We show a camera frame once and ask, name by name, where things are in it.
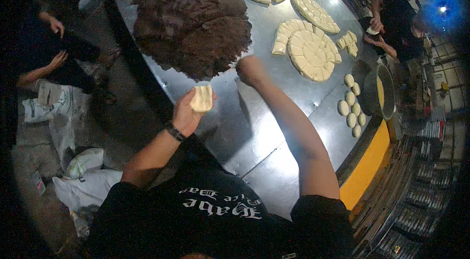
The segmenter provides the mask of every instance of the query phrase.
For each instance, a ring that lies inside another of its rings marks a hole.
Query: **brown dough mass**
[[[134,36],[157,63],[202,80],[228,70],[248,50],[246,9],[243,0],[146,0]]]

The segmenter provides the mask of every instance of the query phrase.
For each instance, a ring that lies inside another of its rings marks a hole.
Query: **man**
[[[31,15],[20,28],[16,38],[14,70],[19,86],[29,86],[40,78],[54,83],[81,88],[94,93],[95,83],[74,59],[99,62],[110,68],[120,50],[110,56],[100,49],[65,31],[63,24],[34,5]]]
[[[242,179],[214,166],[178,172],[168,182],[145,189],[203,116],[190,107],[192,89],[175,105],[173,122],[126,164],[121,182],[109,191],[86,241],[92,257],[349,256],[352,228],[320,136],[255,56],[241,59],[237,70],[273,111],[297,160],[301,197],[292,209],[292,222],[269,214]]]
[[[364,29],[370,26],[380,32],[375,36],[364,35],[364,40],[373,44],[379,54],[387,53],[401,62],[421,55],[426,32],[422,10],[416,13],[407,0],[374,0],[372,15],[360,23]]]

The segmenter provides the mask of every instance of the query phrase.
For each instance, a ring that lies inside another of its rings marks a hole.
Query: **yellow counter edge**
[[[382,163],[390,144],[387,124],[382,120],[372,142],[349,178],[339,189],[341,201],[348,210],[359,202]]]

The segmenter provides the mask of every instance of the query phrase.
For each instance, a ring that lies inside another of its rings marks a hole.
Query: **black t-shirt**
[[[405,61],[423,52],[423,40],[413,36],[411,26],[416,15],[407,0],[384,0],[380,20],[384,25],[385,42],[397,51],[397,58]]]
[[[198,171],[142,190],[120,182],[93,220],[86,248],[94,258],[345,258],[352,228],[344,204],[299,198],[292,222],[269,214],[246,183]]]

